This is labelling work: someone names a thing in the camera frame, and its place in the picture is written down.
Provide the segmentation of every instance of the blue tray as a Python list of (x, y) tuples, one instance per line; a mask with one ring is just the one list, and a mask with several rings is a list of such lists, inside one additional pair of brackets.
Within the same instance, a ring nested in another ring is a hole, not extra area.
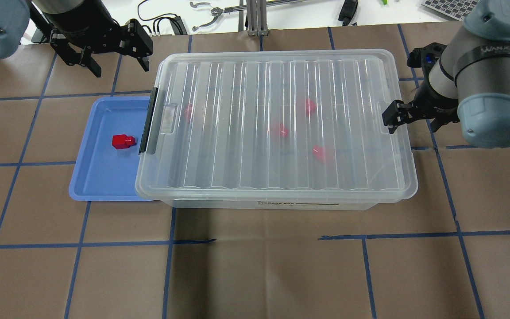
[[(146, 201), (135, 192), (139, 143), (149, 97), (102, 97), (89, 113), (70, 187), (74, 200)], [(127, 149), (112, 147), (112, 136), (136, 139)]]

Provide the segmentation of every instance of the white table surface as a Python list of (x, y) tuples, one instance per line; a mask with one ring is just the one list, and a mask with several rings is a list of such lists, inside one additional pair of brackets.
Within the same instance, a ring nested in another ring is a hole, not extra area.
[[(102, 0), (112, 17), (120, 24), (131, 18), (137, 18), (136, 7), (141, 0)], [(240, 0), (195, 0), (209, 2), (213, 7), (226, 8), (239, 5)], [(419, 23), (453, 21), (435, 10), (422, 6), (424, 0), (388, 0), (385, 6), (381, 0), (359, 0), (358, 10), (352, 20), (360, 26), (372, 24)], [(281, 4), (267, 8), (269, 29), (299, 29), (336, 27), (340, 9), (344, 0), (306, 0), (294, 4)], [(164, 13), (175, 13), (182, 17), (188, 34), (212, 34), (236, 32), (239, 29), (239, 13), (223, 14), (218, 22), (210, 27), (193, 32), (192, 26), (205, 24), (212, 20), (210, 8), (192, 8), (189, 0), (148, 0), (141, 6), (141, 16), (145, 19)], [(152, 21), (142, 22), (152, 26)], [(32, 35), (35, 26), (30, 22), (27, 34)], [(173, 34), (170, 23), (162, 21), (160, 34)]]

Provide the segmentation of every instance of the keyboard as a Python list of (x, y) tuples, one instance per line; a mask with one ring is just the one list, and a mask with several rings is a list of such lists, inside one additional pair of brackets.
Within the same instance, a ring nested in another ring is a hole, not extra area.
[(479, 0), (423, 0), (422, 5), (462, 21)]

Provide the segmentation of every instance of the cable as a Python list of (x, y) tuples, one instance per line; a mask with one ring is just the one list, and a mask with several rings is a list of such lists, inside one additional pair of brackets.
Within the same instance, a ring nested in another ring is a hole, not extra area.
[(148, 0), (143, 0), (141, 2), (139, 2), (139, 4), (137, 5), (137, 16), (139, 17), (139, 19), (141, 19), (142, 21), (151, 21), (151, 20), (155, 20), (157, 18), (160, 18), (162, 16), (167, 16), (167, 15), (173, 15), (173, 16), (178, 16), (178, 14), (174, 14), (174, 13), (165, 13), (165, 14), (161, 14), (160, 16), (156, 16), (154, 18), (150, 18), (150, 19), (143, 19), (142, 16), (141, 16), (141, 13), (139, 12), (139, 8), (142, 4), (144, 4), (145, 2), (147, 2)]
[(153, 22), (152, 22), (152, 29), (153, 31), (159, 31), (160, 32), (160, 22), (164, 19), (168, 19), (170, 21), (170, 24), (174, 25), (176, 27), (176, 29), (178, 30), (179, 34), (182, 35), (184, 34), (184, 32), (182, 32), (182, 28), (180, 28), (180, 26), (178, 25), (178, 22), (176, 20), (174, 20), (174, 18), (171, 18), (169, 16), (162, 16), (160, 18), (156, 18)]

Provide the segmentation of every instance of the clear plastic storage box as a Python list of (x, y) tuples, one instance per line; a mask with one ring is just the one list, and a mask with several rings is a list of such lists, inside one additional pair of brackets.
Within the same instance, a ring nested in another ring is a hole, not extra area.
[(385, 50), (173, 54), (158, 69), (135, 188), (175, 207), (366, 210), (417, 191)]

